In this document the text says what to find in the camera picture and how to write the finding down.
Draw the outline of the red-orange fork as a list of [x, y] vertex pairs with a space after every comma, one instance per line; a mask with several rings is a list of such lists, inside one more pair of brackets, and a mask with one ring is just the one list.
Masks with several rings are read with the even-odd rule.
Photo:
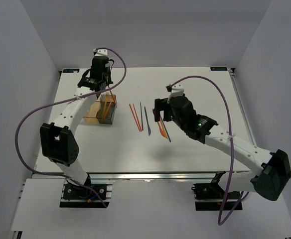
[[111, 99], [112, 99], [113, 103], [115, 104], [115, 107], [118, 108], [117, 101], [116, 101], [116, 99], [114, 97], [114, 94], [112, 93], [112, 90], [110, 89], [110, 86], [107, 86], [107, 87], [109, 89]]

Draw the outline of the red-orange knife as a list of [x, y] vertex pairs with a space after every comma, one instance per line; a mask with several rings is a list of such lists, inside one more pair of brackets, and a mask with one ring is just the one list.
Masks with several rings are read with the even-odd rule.
[[159, 126], [160, 133], [163, 135], [164, 134], [164, 128], [163, 128], [163, 125], [162, 125], [161, 122], [162, 122], [162, 118], [159, 117], [158, 126]]

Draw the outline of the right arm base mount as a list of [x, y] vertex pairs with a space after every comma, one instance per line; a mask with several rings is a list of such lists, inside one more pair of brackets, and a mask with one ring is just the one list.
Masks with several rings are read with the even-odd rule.
[[[193, 184], [191, 190], [195, 195], [196, 211], [219, 211], [221, 209], [224, 190], [217, 183], [224, 174], [225, 171], [217, 172], [211, 182]], [[239, 199], [240, 194], [241, 193], [237, 191], [228, 193], [224, 211], [232, 209], [236, 201]]]

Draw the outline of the blue plastic knife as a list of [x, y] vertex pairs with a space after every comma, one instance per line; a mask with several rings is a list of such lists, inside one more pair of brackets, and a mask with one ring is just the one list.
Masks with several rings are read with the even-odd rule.
[[145, 106], [144, 106], [144, 112], [145, 112], [145, 119], [146, 119], [146, 125], [147, 125], [147, 132], [148, 132], [148, 135], [150, 136], [151, 135], [151, 128], [150, 128], [150, 125], [149, 125], [148, 116], [147, 116], [147, 110], [146, 110]]

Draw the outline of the orange knife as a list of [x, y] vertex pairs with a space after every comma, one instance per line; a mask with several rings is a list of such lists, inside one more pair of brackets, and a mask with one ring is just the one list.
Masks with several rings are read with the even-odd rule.
[[162, 120], [160, 120], [160, 121], [158, 122], [158, 126], [159, 126], [159, 130], [160, 130], [161, 135], [162, 135], [163, 137], [165, 137], [165, 138], [168, 138]]

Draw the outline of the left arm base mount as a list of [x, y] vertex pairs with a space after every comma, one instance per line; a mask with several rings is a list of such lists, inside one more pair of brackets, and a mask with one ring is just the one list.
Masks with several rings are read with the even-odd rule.
[[95, 193], [65, 180], [59, 207], [86, 209], [107, 208], [112, 197], [113, 184], [109, 182], [91, 181], [91, 187], [95, 190]]

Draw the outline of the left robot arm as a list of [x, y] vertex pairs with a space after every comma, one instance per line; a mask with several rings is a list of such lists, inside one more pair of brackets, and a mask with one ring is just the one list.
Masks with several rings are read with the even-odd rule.
[[77, 182], [74, 193], [81, 199], [90, 196], [91, 183], [78, 160], [79, 146], [74, 135], [83, 116], [98, 99], [99, 91], [112, 83], [109, 61], [106, 55], [93, 57], [91, 68], [83, 73], [77, 85], [74, 99], [55, 120], [40, 127], [43, 156], [55, 163], [68, 181]]

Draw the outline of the orange fork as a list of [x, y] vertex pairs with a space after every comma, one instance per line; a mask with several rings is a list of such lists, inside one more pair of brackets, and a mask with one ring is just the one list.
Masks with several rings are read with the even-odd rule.
[[108, 115], [108, 112], [110, 110], [110, 106], [113, 103], [110, 93], [106, 93], [104, 95], [104, 106], [103, 106], [103, 113], [102, 113], [102, 118], [105, 119], [106, 116]]

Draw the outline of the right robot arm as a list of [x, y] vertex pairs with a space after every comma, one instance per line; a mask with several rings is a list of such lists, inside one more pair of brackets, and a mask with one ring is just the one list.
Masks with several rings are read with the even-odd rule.
[[212, 195], [218, 199], [224, 198], [229, 191], [253, 191], [276, 201], [291, 178], [286, 152], [262, 149], [231, 135], [217, 121], [197, 114], [184, 95], [156, 99], [152, 111], [155, 121], [173, 121], [189, 138], [233, 156], [249, 168], [248, 172], [232, 175], [230, 188], [224, 181], [212, 184]]

